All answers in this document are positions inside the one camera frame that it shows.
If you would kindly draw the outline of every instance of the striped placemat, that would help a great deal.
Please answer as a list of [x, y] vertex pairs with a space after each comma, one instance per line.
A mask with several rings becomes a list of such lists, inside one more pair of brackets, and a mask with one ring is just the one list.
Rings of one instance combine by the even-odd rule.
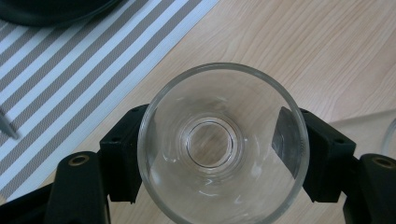
[[0, 197], [40, 186], [217, 0], [122, 1], [64, 28], [0, 21]]

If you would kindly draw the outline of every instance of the table mat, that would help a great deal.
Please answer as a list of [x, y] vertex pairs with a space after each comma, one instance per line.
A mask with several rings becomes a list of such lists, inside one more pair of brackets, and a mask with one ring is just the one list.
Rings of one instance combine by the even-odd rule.
[[0, 21], [0, 197], [32, 191], [215, 4], [122, 1], [68, 27]]

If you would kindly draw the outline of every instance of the clear plastic object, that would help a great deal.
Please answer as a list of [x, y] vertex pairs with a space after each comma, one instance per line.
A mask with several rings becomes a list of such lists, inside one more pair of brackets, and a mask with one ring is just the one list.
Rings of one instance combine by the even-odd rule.
[[235, 63], [204, 64], [170, 81], [138, 139], [144, 185], [176, 223], [270, 223], [301, 189], [308, 161], [290, 95]]

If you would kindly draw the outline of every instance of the black plate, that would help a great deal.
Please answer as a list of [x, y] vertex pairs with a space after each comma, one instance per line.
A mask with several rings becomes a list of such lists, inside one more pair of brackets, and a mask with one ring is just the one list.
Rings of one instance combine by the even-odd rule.
[[51, 26], [94, 16], [120, 0], [0, 0], [0, 18], [20, 25]]

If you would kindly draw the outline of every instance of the wooden table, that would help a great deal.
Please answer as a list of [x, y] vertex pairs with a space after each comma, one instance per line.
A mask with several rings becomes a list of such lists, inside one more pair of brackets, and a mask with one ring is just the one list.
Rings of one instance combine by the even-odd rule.
[[[76, 151], [97, 150], [129, 109], [181, 72], [213, 62], [262, 70], [327, 122], [395, 109], [396, 1], [221, 0]], [[311, 203], [302, 190], [276, 223], [345, 223], [344, 200]], [[113, 223], [173, 223], [144, 187], [136, 204], [110, 210]]]

